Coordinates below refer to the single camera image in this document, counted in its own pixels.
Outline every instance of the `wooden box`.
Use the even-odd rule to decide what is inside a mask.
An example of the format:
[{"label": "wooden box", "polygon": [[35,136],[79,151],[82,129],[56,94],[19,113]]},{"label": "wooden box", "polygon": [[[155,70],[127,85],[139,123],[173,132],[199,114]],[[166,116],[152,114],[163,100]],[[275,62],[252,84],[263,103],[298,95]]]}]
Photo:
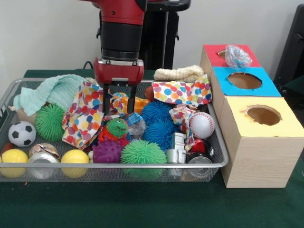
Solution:
[{"label": "wooden box", "polygon": [[[225,60],[225,50],[227,45],[228,44],[203,46],[200,66],[203,68],[205,74],[208,75],[209,80],[211,78],[213,67],[229,67]],[[236,46],[240,47],[249,54],[253,61],[250,67],[261,67],[260,63],[248,45]]]},{"label": "wooden box", "polygon": [[281,97],[225,97],[219,120],[229,153],[227,188],[284,188],[304,147],[304,129]]},{"label": "wooden box", "polygon": [[230,67],[213,67],[211,74],[212,103],[218,119],[225,96],[281,97],[274,83],[261,67],[236,71]]}]

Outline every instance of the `purple spiky toy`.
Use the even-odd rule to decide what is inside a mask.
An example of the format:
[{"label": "purple spiky toy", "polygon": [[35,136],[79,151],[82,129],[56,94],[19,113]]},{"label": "purple spiky toy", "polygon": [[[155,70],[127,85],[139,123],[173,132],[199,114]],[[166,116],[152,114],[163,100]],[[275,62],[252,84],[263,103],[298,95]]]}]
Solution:
[{"label": "purple spiky toy", "polygon": [[120,142],[108,141],[105,137],[104,142],[98,141],[97,146],[93,146],[94,163],[120,163],[120,156],[123,148]]}]

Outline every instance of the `round hole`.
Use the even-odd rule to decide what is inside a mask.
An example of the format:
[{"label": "round hole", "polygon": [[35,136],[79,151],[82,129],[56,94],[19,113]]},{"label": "round hole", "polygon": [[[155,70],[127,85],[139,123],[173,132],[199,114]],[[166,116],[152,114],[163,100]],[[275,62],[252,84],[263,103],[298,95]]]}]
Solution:
[{"label": "round hole", "polygon": [[255,105],[248,109],[249,115],[255,122],[272,126],[280,122],[281,115],[275,109],[263,105]]},{"label": "round hole", "polygon": [[233,73],[228,76],[228,80],[240,89],[258,89],[262,86],[259,78],[248,73]]},{"label": "round hole", "polygon": [[224,59],[224,60],[226,60],[226,51],[225,50],[222,50],[222,51],[220,51],[220,52],[218,52],[218,55],[222,58],[222,59]]}]

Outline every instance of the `box lid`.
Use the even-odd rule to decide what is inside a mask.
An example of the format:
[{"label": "box lid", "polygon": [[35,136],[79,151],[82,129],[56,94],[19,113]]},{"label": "box lid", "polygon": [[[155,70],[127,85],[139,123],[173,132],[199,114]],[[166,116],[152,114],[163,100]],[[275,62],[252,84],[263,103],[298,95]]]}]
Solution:
[{"label": "box lid", "polygon": [[244,68],[241,71],[230,67],[214,67],[213,69],[223,94],[227,96],[281,97],[273,81],[261,67]]},{"label": "box lid", "polygon": [[[210,60],[210,63],[213,67],[229,67],[226,63],[226,60],[219,55],[219,52],[226,50],[228,44],[221,44],[221,45],[204,45],[204,48],[207,52],[207,56]],[[251,51],[248,45],[236,45],[243,49],[245,52],[249,54],[252,59],[252,64],[250,67],[261,67],[258,59]]]},{"label": "box lid", "polygon": [[283,97],[231,96],[226,101],[243,137],[304,137],[302,125]]}]

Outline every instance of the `baseball stitching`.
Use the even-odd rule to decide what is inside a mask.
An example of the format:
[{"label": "baseball stitching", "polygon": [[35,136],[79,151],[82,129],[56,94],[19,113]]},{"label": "baseball stitching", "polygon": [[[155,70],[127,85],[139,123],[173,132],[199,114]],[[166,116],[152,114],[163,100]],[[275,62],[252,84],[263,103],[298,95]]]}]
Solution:
[{"label": "baseball stitching", "polygon": [[[212,134],[213,131],[214,131],[214,126],[213,126],[213,123],[212,123],[212,120],[211,120],[210,116],[209,116],[209,115],[206,115],[206,113],[202,113],[202,112],[195,113],[195,114],[191,117],[191,119],[190,119],[190,125],[192,125],[191,123],[192,123],[192,120],[194,119],[195,115],[202,115],[202,116],[204,116],[204,117],[207,118],[207,120],[208,120],[208,122],[209,122],[209,125],[210,125],[210,134]],[[193,136],[196,137],[196,138],[199,138],[199,136],[196,135],[195,132],[193,132]]]}]

